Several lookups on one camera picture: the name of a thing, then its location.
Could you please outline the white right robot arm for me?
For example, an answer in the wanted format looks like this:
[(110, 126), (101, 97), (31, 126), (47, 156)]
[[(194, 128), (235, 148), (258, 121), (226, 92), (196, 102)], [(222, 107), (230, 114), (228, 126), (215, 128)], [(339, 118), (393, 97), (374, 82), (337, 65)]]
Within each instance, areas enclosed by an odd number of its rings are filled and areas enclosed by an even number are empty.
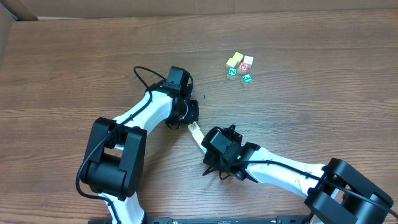
[(234, 125), (211, 129), (201, 141), (204, 174), (217, 170), (221, 180), (233, 176), (299, 195), (310, 209), (308, 223), (383, 223), (388, 215), (397, 216), (393, 199), (347, 162), (297, 162), (242, 138)]

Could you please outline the white feather picture block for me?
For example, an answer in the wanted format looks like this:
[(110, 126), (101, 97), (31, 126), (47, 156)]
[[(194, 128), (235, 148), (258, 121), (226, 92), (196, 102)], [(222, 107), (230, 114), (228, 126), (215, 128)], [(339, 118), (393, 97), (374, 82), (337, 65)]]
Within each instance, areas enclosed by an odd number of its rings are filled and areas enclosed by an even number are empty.
[(198, 141), (197, 141), (197, 144), (199, 145), (199, 147), (201, 148), (201, 149), (204, 149), (205, 147), (202, 145), (202, 139), (199, 139)]

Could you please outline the yellow lone block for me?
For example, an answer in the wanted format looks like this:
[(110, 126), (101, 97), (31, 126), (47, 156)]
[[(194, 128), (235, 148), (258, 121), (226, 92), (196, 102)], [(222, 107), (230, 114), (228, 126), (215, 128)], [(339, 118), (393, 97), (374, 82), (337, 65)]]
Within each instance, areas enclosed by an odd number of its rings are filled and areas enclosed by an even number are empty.
[(193, 132), (192, 136), (196, 142), (198, 142), (198, 141), (202, 142), (202, 140), (204, 138), (203, 133), (199, 129), (197, 129), (195, 132)]

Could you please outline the white leaf picture block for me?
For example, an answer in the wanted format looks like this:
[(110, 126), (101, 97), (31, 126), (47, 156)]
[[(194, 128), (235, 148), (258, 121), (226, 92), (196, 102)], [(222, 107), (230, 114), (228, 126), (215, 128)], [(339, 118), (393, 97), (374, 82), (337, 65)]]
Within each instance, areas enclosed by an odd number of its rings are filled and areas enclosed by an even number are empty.
[(200, 130), (200, 127), (195, 121), (192, 124), (189, 124), (187, 127), (192, 134)]

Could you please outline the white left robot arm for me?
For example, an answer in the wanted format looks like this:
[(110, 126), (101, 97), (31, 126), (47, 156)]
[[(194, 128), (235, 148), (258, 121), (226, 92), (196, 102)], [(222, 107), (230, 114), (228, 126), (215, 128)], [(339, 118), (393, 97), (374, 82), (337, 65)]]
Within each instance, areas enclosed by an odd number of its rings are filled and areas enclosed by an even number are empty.
[(198, 121), (192, 91), (190, 73), (173, 66), (167, 77), (146, 86), (143, 99), (128, 112), (113, 119), (99, 117), (93, 123), (75, 186), (81, 196), (105, 202), (111, 214), (105, 223), (144, 222), (137, 189), (147, 136), (161, 122), (179, 129)]

